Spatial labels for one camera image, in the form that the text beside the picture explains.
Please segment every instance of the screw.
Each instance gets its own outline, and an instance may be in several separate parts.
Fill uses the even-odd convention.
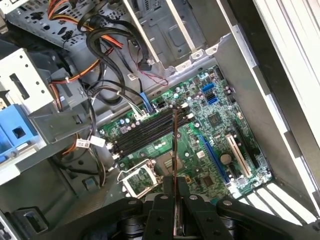
[[[191,195],[189,198],[190,198],[191,200],[197,200],[197,199],[198,199],[198,197],[197,197],[196,195]]]
[[[226,205],[226,206],[231,206],[231,205],[232,205],[232,202],[230,202],[230,201],[223,201],[223,204]]]

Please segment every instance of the connector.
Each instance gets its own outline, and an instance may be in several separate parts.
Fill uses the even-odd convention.
[[[147,61],[141,60],[138,63],[138,68],[139,68],[140,71],[149,72],[149,71],[151,71],[152,66],[149,65],[149,63]]]
[[[251,177],[251,175],[252,175],[251,170],[250,170],[244,156],[242,155],[234,137],[231,134],[227,134],[225,136],[225,138],[227,139],[236,160],[238,161],[240,167],[242,168],[242,172],[244,173],[244,175],[247,178]]]
[[[209,83],[209,84],[205,85],[201,90],[205,94],[209,90],[213,89],[215,86],[216,85],[214,83]]]
[[[144,92],[141,92],[141,93],[139,93],[139,94],[140,94],[140,96],[143,98],[143,103],[144,103],[144,106],[145,106],[147,112],[148,112],[148,113],[153,113],[153,112],[154,112],[154,109],[153,109],[153,107],[151,106],[151,104],[150,104],[150,102],[149,102],[146,94],[145,94]]]
[[[207,151],[207,153],[209,154],[211,161],[214,163],[214,165],[216,166],[219,174],[221,175],[223,181],[225,184],[228,184],[230,182],[230,179],[228,177],[228,175],[226,174],[226,171],[221,163],[221,161],[219,160],[218,156],[216,155],[213,147],[210,145],[210,143],[205,139],[204,136],[202,135],[198,135],[198,138],[203,142],[205,149]]]

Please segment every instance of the pcie slot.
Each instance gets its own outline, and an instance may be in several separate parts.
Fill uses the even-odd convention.
[[[178,121],[178,128],[184,126],[185,124],[188,124],[190,120],[188,118],[183,118]],[[171,133],[173,130],[172,123],[165,125],[164,127],[161,127],[159,130],[151,131],[148,135],[144,136],[143,139],[141,139],[139,142],[133,141],[131,142],[131,145],[118,145],[118,148],[115,152],[115,154],[119,154],[120,157],[128,156],[129,154],[132,154],[139,149],[147,146],[148,144],[151,144],[152,142],[166,136],[167,134]]]
[[[238,161],[243,173],[245,174],[245,176],[247,178],[251,177],[251,175],[252,175],[251,170],[248,167],[248,164],[246,163],[246,160],[245,160],[244,156],[242,155],[234,137],[231,134],[228,134],[225,136],[225,138],[227,139],[227,141],[231,147],[231,150],[232,150],[236,160]]]
[[[184,115],[184,113],[180,113],[178,115],[178,120],[182,120],[184,118]],[[153,122],[152,124],[148,124],[146,127],[144,125],[140,126],[139,131],[135,131],[135,134],[126,135],[125,138],[117,139],[115,146],[125,146],[126,144],[131,144],[133,140],[145,138],[146,136],[152,134],[155,129],[166,125],[172,126],[172,113],[170,116],[157,119],[157,121]]]
[[[230,182],[229,177],[226,174],[226,171],[222,165],[222,163],[220,162],[219,158],[217,157],[214,149],[212,148],[212,146],[210,145],[209,142],[207,142],[207,140],[204,138],[204,136],[202,135],[198,135],[198,138],[203,142],[204,147],[207,151],[207,153],[209,154],[211,161],[215,164],[219,174],[221,175],[223,181],[225,184],[228,184]]]
[[[249,145],[247,144],[246,140],[245,140],[245,136],[242,133],[241,129],[239,126],[235,126],[235,134],[240,138],[245,151],[247,152],[247,154],[249,155],[251,162],[253,163],[254,167],[256,169],[258,169],[260,167],[260,164],[258,162],[258,160],[256,159],[255,154],[252,152],[252,149],[249,147]]]

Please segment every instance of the blue sata port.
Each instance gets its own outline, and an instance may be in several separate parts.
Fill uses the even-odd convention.
[[[18,104],[0,111],[0,163],[7,160],[17,147],[32,141],[37,131]]]
[[[209,83],[201,89],[209,105],[215,104],[218,101],[217,96],[213,92],[215,86],[214,83]]]
[[[225,169],[221,163],[221,161],[219,160],[218,156],[216,155],[213,147],[210,145],[210,143],[205,139],[204,136],[202,135],[198,135],[198,138],[203,142],[205,149],[207,151],[207,153],[209,154],[211,161],[214,163],[214,165],[216,166],[219,174],[221,175],[223,181],[225,184],[228,184],[230,182],[230,179],[228,177],[228,175],[225,172]]]

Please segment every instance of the black ram slot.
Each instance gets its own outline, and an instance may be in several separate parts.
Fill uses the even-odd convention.
[[[184,117],[185,113],[181,112],[179,114],[179,119],[182,119]],[[130,134],[125,136],[125,138],[117,139],[116,145],[122,146],[126,143],[130,142],[132,143],[133,139],[136,138],[142,138],[144,135],[150,134],[150,132],[153,132],[156,128],[162,127],[166,124],[172,125],[172,115],[166,116],[165,118],[161,117],[157,119],[157,121],[153,122],[152,124],[148,124],[147,126],[142,125],[142,127],[139,128],[139,130],[135,131],[134,134]]]
[[[185,124],[189,123],[189,119],[182,119],[178,122],[178,128],[184,126]],[[127,148],[127,149],[123,149],[121,156],[122,157],[126,157],[129,154],[132,154],[136,151],[138,151],[139,149],[147,146],[148,144],[153,143],[154,141],[166,136],[167,134],[172,132],[172,124],[168,125],[166,128],[161,128],[160,132],[154,132],[152,135],[150,135],[148,138],[143,139],[142,141],[140,141],[139,143],[135,143],[133,144],[131,147]]]
[[[258,160],[256,159],[256,156],[255,154],[253,153],[251,147],[249,147],[248,143],[246,142],[245,140],[245,136],[244,134],[242,133],[241,129],[239,126],[237,126],[236,124],[234,125],[234,128],[235,128],[235,133],[236,135],[240,138],[244,148],[245,148],[245,151],[247,152],[247,154],[249,155],[254,167],[256,169],[258,169],[260,167],[260,164],[258,162]]]
[[[149,132],[147,135],[144,136],[137,136],[135,139],[132,139],[131,142],[125,145],[117,144],[118,151],[128,150],[130,148],[139,147],[141,143],[144,143],[146,140],[150,141],[150,139],[156,138],[159,139],[162,137],[162,132],[167,132],[170,128],[172,128],[172,122],[168,122],[165,125],[162,125],[158,128],[155,128],[153,131]]]
[[[137,128],[135,130],[132,130],[132,131],[129,131],[129,132],[123,134],[116,141],[118,143],[120,143],[122,140],[130,138],[130,136],[140,134],[141,130],[144,131],[144,129],[149,129],[148,128],[149,126],[153,127],[154,124],[156,124],[158,121],[166,120],[166,119],[168,119],[168,120],[172,119],[172,111],[171,110],[161,113],[157,118],[154,118],[150,121],[143,122],[140,126],[137,126]]]

